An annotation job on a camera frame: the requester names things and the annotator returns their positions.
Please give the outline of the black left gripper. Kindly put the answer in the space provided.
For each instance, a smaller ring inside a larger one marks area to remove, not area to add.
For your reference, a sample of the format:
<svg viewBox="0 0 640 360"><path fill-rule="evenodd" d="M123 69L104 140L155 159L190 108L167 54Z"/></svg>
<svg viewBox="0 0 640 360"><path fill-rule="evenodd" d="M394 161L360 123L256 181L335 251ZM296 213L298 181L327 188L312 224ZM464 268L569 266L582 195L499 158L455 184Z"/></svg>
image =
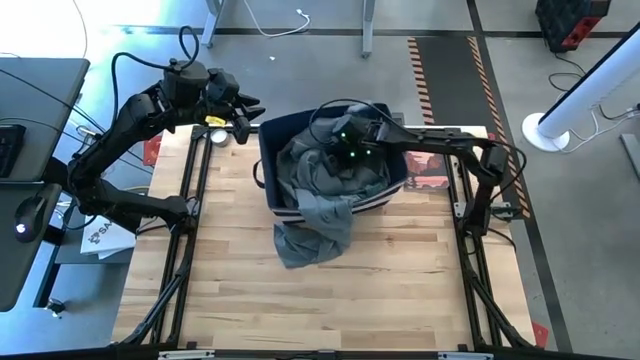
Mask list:
<svg viewBox="0 0 640 360"><path fill-rule="evenodd" d="M251 132L251 120L266 112L264 107L257 106L259 103L259 99L242 93L232 102L211 100L205 111L205 124L229 130L238 144L245 144Z"/></svg>

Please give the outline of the green flower print garment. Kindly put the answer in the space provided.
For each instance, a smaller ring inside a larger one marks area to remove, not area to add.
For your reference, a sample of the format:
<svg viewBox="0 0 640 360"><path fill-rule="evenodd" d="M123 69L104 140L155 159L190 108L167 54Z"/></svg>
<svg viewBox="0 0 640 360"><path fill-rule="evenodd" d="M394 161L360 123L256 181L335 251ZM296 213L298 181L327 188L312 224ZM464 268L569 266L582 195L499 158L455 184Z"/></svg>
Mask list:
<svg viewBox="0 0 640 360"><path fill-rule="evenodd" d="M379 194L390 185L383 157L331 175L325 167L325 141L338 121L348 116L380 119L379 107L357 102L339 117L311 116L311 123L277 154L277 180L285 204L297 206L301 225L274 227L274 245L287 268L332 260L351 245L355 202Z"/></svg>

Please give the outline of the navy white striped fabric bin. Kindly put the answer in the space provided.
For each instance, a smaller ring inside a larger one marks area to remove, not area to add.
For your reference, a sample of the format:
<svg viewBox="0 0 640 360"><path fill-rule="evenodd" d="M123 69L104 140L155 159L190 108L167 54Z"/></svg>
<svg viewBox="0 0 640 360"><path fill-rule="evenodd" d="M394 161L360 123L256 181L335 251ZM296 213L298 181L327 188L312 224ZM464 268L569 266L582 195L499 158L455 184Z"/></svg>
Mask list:
<svg viewBox="0 0 640 360"><path fill-rule="evenodd" d="M277 154L295 135L308 127L309 119L314 112L314 109L310 109L284 115L267 120L257 127L263 182L257 178L258 163L253 166L254 181L258 187L264 190L269 209L280 222L285 224L301 224L305 222L305 219L298 211L297 206L285 204L284 195L277 180ZM377 195L355 202L352 207L353 214L382 207L401 190L408 177L404 153L402 151L388 151L385 161L389 170L390 185Z"/></svg>

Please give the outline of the landscape picture book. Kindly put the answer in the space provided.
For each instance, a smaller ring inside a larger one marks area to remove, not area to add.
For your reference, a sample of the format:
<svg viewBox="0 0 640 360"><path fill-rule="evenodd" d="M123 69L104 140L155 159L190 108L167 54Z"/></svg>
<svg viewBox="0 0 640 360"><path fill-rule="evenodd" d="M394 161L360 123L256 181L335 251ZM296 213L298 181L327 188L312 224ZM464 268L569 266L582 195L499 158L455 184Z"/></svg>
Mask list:
<svg viewBox="0 0 640 360"><path fill-rule="evenodd" d="M445 159L440 154L409 151L405 153L407 165L406 191L446 189L449 177Z"/></svg>

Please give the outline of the grey metal table leg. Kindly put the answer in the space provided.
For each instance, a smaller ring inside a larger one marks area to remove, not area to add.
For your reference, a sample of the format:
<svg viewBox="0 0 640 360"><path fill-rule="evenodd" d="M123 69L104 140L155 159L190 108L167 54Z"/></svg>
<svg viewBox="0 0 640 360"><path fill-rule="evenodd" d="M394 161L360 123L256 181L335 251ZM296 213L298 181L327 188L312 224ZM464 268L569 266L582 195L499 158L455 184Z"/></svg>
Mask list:
<svg viewBox="0 0 640 360"><path fill-rule="evenodd" d="M208 8L208 15L205 21L203 34L201 36L201 42L207 48L211 48L213 46L216 28L223 12L224 0L204 1Z"/></svg>
<svg viewBox="0 0 640 360"><path fill-rule="evenodd" d="M375 4L376 0L363 0L361 56L364 59L368 58L372 53Z"/></svg>

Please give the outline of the yellow black connector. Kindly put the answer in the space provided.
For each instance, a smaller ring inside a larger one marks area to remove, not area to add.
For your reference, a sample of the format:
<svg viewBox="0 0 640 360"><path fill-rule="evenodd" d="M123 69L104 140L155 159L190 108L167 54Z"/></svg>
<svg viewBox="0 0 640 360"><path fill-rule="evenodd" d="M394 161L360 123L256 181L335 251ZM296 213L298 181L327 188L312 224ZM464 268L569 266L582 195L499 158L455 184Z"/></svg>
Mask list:
<svg viewBox="0 0 640 360"><path fill-rule="evenodd" d="M94 131L84 125L78 125L75 130L82 136L81 143L84 145L91 145L103 137L102 133Z"/></svg>

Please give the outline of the white printed paper sheet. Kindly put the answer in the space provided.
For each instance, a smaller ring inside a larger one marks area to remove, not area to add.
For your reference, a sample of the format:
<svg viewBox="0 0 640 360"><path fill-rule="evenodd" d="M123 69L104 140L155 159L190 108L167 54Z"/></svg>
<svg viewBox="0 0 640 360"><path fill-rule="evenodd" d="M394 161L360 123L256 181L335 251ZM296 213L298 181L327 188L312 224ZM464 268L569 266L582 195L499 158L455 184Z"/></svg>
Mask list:
<svg viewBox="0 0 640 360"><path fill-rule="evenodd" d="M82 255L97 255L98 259L102 260L118 252L131 249L135 244L136 237L132 232L107 218L98 216L83 228L80 253Z"/></svg>

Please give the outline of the grey desk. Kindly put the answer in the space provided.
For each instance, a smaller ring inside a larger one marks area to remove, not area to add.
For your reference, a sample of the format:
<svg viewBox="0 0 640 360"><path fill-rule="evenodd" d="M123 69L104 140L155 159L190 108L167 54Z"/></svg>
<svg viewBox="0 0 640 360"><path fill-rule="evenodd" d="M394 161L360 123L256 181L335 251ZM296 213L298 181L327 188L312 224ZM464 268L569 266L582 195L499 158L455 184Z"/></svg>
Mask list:
<svg viewBox="0 0 640 360"><path fill-rule="evenodd" d="M26 128L11 173L0 178L0 313L16 305L61 195L59 185L45 184L42 177L89 67L82 58L0 57L0 125ZM34 196L43 199L40 232L21 242L15 212Z"/></svg>

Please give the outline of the white tower fan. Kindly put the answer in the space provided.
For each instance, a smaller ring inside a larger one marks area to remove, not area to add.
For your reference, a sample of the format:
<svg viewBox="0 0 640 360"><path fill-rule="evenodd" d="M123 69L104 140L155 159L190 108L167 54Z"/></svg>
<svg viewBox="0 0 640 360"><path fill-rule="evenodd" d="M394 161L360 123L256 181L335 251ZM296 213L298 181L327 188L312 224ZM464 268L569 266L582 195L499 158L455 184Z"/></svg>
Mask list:
<svg viewBox="0 0 640 360"><path fill-rule="evenodd" d="M640 74L640 22L612 47L584 76L544 113L532 113L521 124L524 138L545 152L571 153L596 137L613 130L637 115L635 111L615 118L605 130L599 126L598 106L632 77ZM569 143L577 135L581 121L592 119L594 132L574 147Z"/></svg>

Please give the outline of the black keyboard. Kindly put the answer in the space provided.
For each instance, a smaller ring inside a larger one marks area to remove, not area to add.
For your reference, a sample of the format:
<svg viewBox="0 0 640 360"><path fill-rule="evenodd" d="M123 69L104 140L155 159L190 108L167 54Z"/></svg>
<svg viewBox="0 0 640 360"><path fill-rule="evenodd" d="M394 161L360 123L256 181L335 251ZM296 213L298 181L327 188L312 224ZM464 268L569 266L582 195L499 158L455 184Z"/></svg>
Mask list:
<svg viewBox="0 0 640 360"><path fill-rule="evenodd" d="M23 125L0 125L0 178L10 176L23 147L25 133Z"/></svg>

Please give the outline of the black computer mouse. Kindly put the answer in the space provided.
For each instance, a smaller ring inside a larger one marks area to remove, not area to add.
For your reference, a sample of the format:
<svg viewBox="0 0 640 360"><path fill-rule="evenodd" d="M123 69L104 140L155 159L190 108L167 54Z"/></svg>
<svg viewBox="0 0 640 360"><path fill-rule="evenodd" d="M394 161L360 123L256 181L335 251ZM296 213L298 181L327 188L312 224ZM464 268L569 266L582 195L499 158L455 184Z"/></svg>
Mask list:
<svg viewBox="0 0 640 360"><path fill-rule="evenodd" d="M46 200L39 195L29 197L17 207L14 216L14 233L21 243L36 239L42 230Z"/></svg>

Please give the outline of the black red crate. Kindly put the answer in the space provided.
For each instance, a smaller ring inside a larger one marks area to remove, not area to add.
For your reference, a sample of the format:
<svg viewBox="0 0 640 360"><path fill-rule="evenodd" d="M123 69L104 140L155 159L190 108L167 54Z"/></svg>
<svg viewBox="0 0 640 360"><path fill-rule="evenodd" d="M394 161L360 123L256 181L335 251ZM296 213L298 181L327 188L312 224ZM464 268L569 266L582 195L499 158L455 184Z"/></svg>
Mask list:
<svg viewBox="0 0 640 360"><path fill-rule="evenodd" d="M606 17L612 0L537 0L535 15L548 49L574 51Z"/></svg>

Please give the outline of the grey metal bar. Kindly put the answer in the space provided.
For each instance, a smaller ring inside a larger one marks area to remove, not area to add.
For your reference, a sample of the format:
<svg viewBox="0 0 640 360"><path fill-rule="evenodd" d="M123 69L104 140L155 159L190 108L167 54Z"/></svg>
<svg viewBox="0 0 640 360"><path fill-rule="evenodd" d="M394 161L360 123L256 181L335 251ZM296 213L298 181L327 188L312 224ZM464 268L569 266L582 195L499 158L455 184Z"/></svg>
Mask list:
<svg viewBox="0 0 640 360"><path fill-rule="evenodd" d="M640 140L634 134L621 134L620 141L636 176L640 180Z"/></svg>

